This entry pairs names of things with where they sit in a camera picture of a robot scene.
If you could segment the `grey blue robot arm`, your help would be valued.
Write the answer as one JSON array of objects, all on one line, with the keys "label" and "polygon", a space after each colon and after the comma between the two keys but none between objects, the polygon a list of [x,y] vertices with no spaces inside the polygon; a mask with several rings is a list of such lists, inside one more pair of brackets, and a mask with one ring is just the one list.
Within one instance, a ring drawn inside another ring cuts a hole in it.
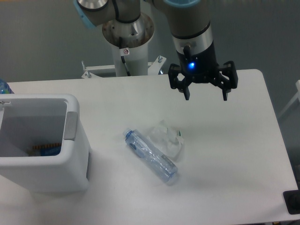
[{"label": "grey blue robot arm", "polygon": [[[151,0],[166,16],[179,64],[168,69],[172,89],[189,100],[189,85],[211,83],[222,90],[223,99],[238,86],[233,61],[216,60],[207,2],[204,0]],[[117,76],[148,74],[148,43],[154,35],[152,19],[141,11],[138,0],[76,0],[74,7],[89,28],[102,26],[111,45]]]}]

